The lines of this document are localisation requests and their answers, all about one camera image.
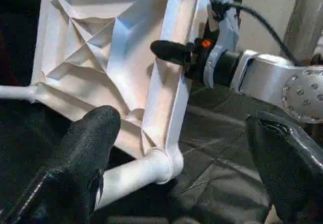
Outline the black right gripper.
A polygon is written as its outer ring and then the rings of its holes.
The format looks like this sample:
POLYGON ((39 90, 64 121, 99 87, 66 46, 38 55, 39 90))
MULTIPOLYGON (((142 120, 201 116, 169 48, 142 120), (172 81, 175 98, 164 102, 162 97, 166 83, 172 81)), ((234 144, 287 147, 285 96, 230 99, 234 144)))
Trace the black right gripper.
POLYGON ((168 40, 155 40, 151 43, 150 50, 157 58, 166 62, 176 65, 190 63, 185 76, 191 80, 202 81, 206 61, 217 39, 218 33, 210 32, 202 38, 196 38, 194 43, 189 42, 186 45, 168 40))

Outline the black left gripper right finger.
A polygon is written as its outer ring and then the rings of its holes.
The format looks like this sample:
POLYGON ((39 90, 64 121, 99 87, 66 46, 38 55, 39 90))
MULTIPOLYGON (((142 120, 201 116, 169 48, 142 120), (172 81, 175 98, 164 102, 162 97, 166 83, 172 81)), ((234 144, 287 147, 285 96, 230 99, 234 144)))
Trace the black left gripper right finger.
POLYGON ((246 119, 249 150, 283 223, 322 223, 322 148, 298 124, 259 111, 246 119))

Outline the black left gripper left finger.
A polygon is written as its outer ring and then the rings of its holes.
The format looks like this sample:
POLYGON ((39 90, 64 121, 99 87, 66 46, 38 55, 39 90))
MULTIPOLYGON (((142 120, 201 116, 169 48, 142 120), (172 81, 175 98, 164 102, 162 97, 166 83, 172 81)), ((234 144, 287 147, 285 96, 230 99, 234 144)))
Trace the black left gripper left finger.
POLYGON ((14 204, 1 210, 1 223, 89 223, 120 128, 110 105, 73 122, 14 204))

